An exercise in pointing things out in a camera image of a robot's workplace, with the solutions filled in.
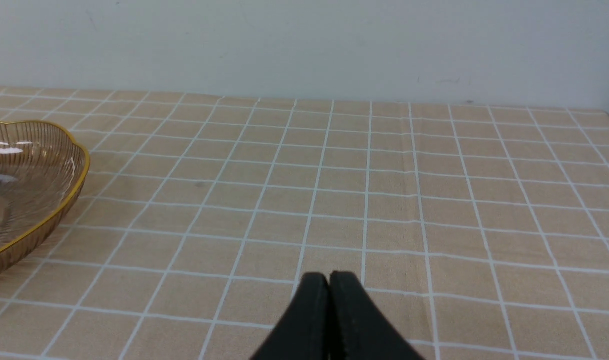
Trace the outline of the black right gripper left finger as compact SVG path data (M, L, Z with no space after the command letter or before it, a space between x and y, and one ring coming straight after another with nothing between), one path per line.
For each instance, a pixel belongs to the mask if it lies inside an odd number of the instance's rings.
M327 360L330 290L322 273L305 273L276 326L252 360Z

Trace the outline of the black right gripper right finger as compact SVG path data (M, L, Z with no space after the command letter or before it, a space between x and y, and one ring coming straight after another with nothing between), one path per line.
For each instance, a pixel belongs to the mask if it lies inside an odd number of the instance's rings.
M333 360L422 360L372 301L353 272L330 275L334 307Z

